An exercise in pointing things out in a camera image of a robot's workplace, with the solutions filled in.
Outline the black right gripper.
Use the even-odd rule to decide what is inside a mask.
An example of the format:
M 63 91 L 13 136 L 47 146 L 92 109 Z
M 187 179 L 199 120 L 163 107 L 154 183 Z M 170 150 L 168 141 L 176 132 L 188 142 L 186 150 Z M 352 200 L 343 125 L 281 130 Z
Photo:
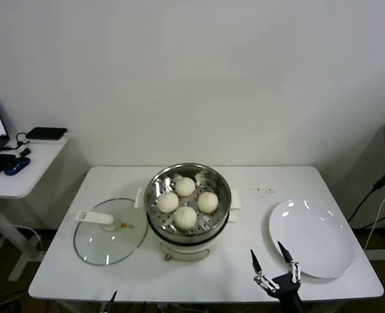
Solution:
M 304 313 L 305 308 L 302 304 L 298 290 L 301 283 L 301 270 L 299 263 L 294 261 L 291 253 L 278 241 L 279 249 L 283 255 L 290 273 L 273 278 L 267 277 L 262 267 L 251 249 L 251 260 L 255 271 L 254 281 L 267 293 L 272 293 L 272 297 L 277 299 L 285 313 Z

